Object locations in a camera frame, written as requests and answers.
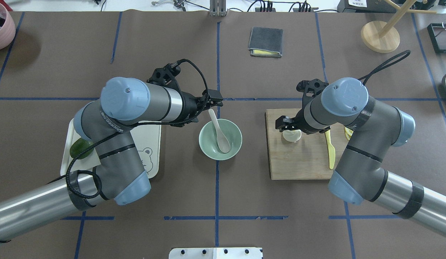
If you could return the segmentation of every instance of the white spoon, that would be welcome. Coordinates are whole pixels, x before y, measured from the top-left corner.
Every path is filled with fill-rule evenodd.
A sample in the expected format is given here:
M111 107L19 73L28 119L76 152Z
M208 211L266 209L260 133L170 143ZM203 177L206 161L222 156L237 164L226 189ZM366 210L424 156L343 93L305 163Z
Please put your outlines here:
M223 134L223 131L218 124L217 117L215 116L215 112L213 109L209 109L209 115L212 119L213 125L215 126L215 131L217 131L217 144L220 151L224 154L228 153L231 149L229 147L229 141L226 136Z

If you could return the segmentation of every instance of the yellow utensil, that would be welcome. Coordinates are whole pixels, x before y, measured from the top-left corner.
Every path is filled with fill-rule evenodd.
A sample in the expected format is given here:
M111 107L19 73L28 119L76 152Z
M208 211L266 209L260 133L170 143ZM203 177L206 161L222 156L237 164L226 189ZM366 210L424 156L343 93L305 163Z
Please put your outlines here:
M345 127L345 137L346 137L346 139L348 141L351 139L351 136L352 136L353 132L354 131L352 129L349 129L349 128Z
M328 167L333 169L335 167L335 147L332 145L330 131L325 132L325 140L327 140Z

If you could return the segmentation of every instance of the green fruit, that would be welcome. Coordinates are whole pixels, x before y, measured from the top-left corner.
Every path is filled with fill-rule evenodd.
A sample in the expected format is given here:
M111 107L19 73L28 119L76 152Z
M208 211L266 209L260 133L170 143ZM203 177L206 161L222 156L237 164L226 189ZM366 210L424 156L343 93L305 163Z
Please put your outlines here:
M72 146L70 148L70 156L72 158L75 158L80 152L84 151L92 144L93 143L91 141L87 141L85 139L79 138L78 140L76 140L75 143L72 144ZM90 155L90 153L92 153L93 150L94 149L90 149L89 151L87 151L87 153L83 154L78 159L84 159L84 158L88 157L88 155Z

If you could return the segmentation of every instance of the wooden cutting board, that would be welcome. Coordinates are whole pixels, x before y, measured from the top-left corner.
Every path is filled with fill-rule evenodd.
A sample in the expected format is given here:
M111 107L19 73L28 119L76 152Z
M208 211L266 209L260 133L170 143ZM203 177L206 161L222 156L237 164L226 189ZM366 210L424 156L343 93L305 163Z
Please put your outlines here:
M330 179L333 170L328 167L325 134L302 133L297 143L286 141L276 129L276 119L282 115L290 118L299 109L266 110L266 134L268 139L269 171L272 180ZM335 166L348 144L345 128L341 124L331 126L330 135L335 147Z

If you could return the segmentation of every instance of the gray towel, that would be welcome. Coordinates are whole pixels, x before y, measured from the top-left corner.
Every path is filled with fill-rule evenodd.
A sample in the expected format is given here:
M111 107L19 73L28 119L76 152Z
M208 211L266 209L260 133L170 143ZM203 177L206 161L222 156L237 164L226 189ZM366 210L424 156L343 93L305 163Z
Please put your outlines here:
M252 56L282 57L282 29L253 27L248 49ZM271 54L254 53L254 50L269 51Z

